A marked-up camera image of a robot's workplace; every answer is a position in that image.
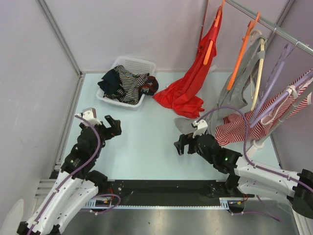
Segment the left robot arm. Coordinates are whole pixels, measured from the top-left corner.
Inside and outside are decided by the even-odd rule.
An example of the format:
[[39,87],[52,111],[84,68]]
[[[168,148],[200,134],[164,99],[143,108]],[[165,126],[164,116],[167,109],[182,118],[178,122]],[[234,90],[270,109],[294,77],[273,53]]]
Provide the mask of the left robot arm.
[[120,197],[110,190],[106,175],[93,170],[105,142],[122,133],[121,122],[110,115],[106,127],[90,112],[80,113],[81,132],[58,173],[50,192],[34,214],[18,226],[19,235],[60,235],[80,209],[93,197]]

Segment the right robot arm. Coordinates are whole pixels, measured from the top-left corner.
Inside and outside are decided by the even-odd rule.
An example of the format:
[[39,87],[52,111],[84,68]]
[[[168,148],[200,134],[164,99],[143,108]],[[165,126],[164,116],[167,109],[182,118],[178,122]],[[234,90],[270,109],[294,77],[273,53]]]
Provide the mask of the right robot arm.
[[291,205],[298,214],[313,217],[313,174],[277,169],[246,159],[241,153],[221,147],[210,134],[180,135],[174,143],[179,155],[197,153],[217,171],[228,174],[225,190],[230,196],[253,194]]

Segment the black white striped tank top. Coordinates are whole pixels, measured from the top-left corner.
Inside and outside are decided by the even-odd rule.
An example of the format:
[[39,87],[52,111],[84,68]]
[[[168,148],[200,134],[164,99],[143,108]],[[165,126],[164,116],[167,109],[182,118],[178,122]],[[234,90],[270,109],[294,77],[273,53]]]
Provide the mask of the black white striped tank top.
[[148,77],[149,73],[133,74],[126,70],[122,65],[114,67],[120,78],[120,88],[115,94],[103,94],[103,97],[109,99],[117,99],[119,102],[136,105],[139,102],[139,87],[142,86]]

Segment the orange plastic hanger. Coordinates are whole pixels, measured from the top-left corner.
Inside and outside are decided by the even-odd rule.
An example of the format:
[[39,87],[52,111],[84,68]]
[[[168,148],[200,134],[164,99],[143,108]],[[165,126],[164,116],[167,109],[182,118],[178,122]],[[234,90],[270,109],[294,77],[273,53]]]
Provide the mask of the orange plastic hanger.
[[238,54],[238,57],[237,57],[237,60],[236,60],[236,63],[235,63],[235,67],[234,67],[233,73],[232,73],[232,75],[230,77],[230,81],[228,82],[228,85],[227,85],[227,88],[226,88],[228,91],[231,90],[231,88],[232,88],[232,86],[233,86],[233,84],[235,82],[235,78],[236,78],[237,72],[239,70],[239,66],[240,66],[240,63],[242,61],[242,58],[243,58],[243,55],[244,55],[244,52],[245,52],[245,49],[246,49],[246,46],[247,46],[247,42],[248,42],[250,33],[252,32],[253,28],[257,24],[259,18],[260,18],[260,12],[257,12],[256,19],[254,21],[251,20],[249,22],[248,26],[247,26],[246,34],[242,38],[243,42],[242,42],[242,45],[241,45],[241,48],[240,48],[240,51],[239,51],[239,54]]

